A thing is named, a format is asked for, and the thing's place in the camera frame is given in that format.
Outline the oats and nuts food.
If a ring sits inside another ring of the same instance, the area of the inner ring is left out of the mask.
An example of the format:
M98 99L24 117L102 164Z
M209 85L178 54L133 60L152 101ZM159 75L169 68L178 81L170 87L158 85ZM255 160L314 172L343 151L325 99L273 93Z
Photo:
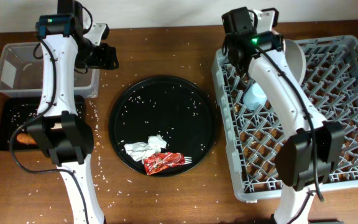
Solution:
M28 132L31 131L48 131L48 130L54 130L54 129L62 129L61 123L34 123L27 127Z

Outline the orange carrot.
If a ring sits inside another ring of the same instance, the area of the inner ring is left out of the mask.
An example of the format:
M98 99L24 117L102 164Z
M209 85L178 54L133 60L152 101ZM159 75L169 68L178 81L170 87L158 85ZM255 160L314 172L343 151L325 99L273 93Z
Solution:
M20 133L16 136L16 139L21 144L36 145L37 143L30 134Z

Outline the light blue plastic cup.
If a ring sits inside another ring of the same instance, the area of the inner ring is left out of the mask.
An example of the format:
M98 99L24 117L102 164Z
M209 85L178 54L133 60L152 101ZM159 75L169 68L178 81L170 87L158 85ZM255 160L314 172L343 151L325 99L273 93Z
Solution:
M258 83L253 83L244 93L242 100L248 110L255 111L266 103L267 96Z

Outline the grey plate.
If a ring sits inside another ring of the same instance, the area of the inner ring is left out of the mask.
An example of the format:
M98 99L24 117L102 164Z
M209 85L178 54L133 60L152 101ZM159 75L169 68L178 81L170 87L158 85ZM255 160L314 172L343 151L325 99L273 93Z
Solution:
M306 74L306 57L304 51L295 41L285 39L285 58L295 80L301 85Z

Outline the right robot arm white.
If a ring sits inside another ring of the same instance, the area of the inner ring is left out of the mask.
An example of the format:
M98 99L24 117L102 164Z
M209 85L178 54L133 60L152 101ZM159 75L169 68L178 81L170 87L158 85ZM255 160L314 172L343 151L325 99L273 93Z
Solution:
M314 197L337 169L344 142L338 121L328 121L306 96L285 58L284 37L273 32L273 8L233 9L221 17L223 54L237 72L251 77L266 94L283 127L285 143L275 156L283 182L275 223L308 223Z

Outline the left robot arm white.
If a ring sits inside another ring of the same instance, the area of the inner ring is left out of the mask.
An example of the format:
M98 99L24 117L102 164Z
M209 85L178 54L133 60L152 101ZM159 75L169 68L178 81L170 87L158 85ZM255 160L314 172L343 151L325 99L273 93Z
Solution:
M105 223L91 174L94 136L75 106L74 76L78 68L114 70L116 48L104 43L109 27L102 24L97 40L87 36L97 25L84 26L86 8L76 0L59 1L57 13L40 16L36 37L42 48L43 87L37 116L20 125L9 140L9 151L22 129L35 141L64 181L75 223Z

